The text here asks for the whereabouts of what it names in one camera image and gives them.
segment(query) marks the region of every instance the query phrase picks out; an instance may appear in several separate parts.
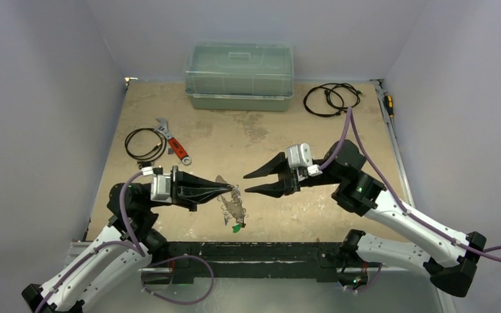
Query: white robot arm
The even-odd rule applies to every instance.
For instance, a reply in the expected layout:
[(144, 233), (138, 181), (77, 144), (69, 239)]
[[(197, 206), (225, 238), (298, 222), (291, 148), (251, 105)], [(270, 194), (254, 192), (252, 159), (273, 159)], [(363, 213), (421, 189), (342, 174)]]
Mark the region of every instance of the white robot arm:
[[(429, 277), (437, 288), (464, 297), (475, 275), (479, 256), (462, 245), (482, 251), (486, 242), (484, 236), (453, 230), (401, 200), (397, 202), (383, 183), (361, 170), (366, 158), (351, 141), (345, 140), (338, 152), (335, 152), (336, 146), (337, 143), (324, 159), (313, 160), (309, 145), (293, 145), (287, 148), (287, 157), (279, 153), (244, 177), (277, 174), (278, 182), (245, 191), (279, 198), (298, 192), (301, 187), (339, 184), (331, 195), (339, 206), (375, 220), (411, 241), (389, 241), (351, 230), (342, 244), (346, 258), (354, 263), (376, 262), (409, 269)], [(326, 163), (329, 158), (332, 162), (320, 169), (319, 164)]]

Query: white enclosure wall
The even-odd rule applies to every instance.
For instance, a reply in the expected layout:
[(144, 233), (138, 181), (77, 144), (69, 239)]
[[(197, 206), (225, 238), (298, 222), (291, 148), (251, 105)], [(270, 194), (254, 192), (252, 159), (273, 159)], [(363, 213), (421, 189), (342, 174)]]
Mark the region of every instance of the white enclosure wall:
[(197, 40), (283, 40), (297, 79), (383, 78), (427, 0), (87, 0), (126, 76), (181, 80)]
[(84, 233), (123, 84), (84, 1), (0, 0), (0, 313)]
[[(501, 1), (430, 1), (386, 80), (419, 209), (501, 244)], [(481, 260), (460, 312), (501, 312)]]

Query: black metal base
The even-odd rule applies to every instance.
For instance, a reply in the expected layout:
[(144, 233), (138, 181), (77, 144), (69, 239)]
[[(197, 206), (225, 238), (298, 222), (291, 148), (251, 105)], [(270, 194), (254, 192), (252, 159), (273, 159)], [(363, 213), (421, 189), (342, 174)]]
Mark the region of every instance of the black metal base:
[[(218, 278), (312, 278), (317, 282), (346, 279), (338, 269), (360, 268), (341, 254), (342, 243), (201, 243), (170, 242), (169, 257), (199, 256), (210, 264)], [(377, 268), (379, 263), (370, 263)], [(210, 277), (206, 266), (196, 260), (175, 262), (173, 284), (192, 284), (196, 277)], [(168, 284), (170, 281), (147, 281)]]

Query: wooden table surface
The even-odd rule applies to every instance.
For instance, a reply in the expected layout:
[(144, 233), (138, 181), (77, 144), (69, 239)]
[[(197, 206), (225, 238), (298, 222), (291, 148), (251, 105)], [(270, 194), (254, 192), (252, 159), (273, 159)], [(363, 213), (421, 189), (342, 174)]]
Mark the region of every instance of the wooden table surface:
[[(175, 155), (165, 153), (155, 163), (165, 170), (178, 165), (182, 171), (212, 181), (219, 174), (241, 190), (272, 183), (277, 180), (276, 175), (245, 180), (242, 177), (296, 143), (308, 143), (313, 157), (322, 158), (341, 136), (344, 114), (326, 119), (305, 111), (302, 99), (315, 85), (296, 84), (287, 112), (245, 112), (194, 110), (182, 83), (132, 83), (102, 174), (87, 239), (93, 240), (112, 215), (106, 208), (110, 188), (138, 171), (136, 162), (124, 150), (124, 139), (132, 130), (156, 127), (156, 117), (168, 120), (170, 132), (187, 150), (192, 164), (184, 166)], [(375, 88), (371, 84), (354, 86), (365, 93), (354, 110), (360, 137), (372, 159), (403, 197)], [(347, 103), (354, 103), (354, 96), (346, 91), (341, 93)], [(334, 111), (322, 92), (315, 92), (308, 102), (317, 112)], [(356, 142), (352, 132), (348, 138)], [(156, 136), (141, 133), (132, 140), (130, 148), (134, 153), (145, 153), (156, 143)], [(378, 178), (369, 164), (364, 171)], [(141, 177), (136, 182), (148, 183), (150, 179)], [(243, 206), (249, 217), (247, 227), (238, 233), (232, 229), (234, 220), (224, 225), (222, 203), (216, 200), (199, 206), (195, 213), (176, 206), (155, 208), (154, 212), (160, 214), (155, 229), (170, 241), (342, 241), (350, 229), (405, 241), (389, 228), (340, 208), (330, 197), (335, 188), (335, 185), (303, 188), (280, 199), (243, 192)]]

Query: plastic storage box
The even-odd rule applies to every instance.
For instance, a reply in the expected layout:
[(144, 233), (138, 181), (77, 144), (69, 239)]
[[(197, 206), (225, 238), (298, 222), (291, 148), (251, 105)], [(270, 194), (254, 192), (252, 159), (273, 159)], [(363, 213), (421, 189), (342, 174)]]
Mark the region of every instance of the plastic storage box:
[(199, 42), (187, 59), (185, 92), (196, 109), (286, 111), (293, 76), (288, 45)]

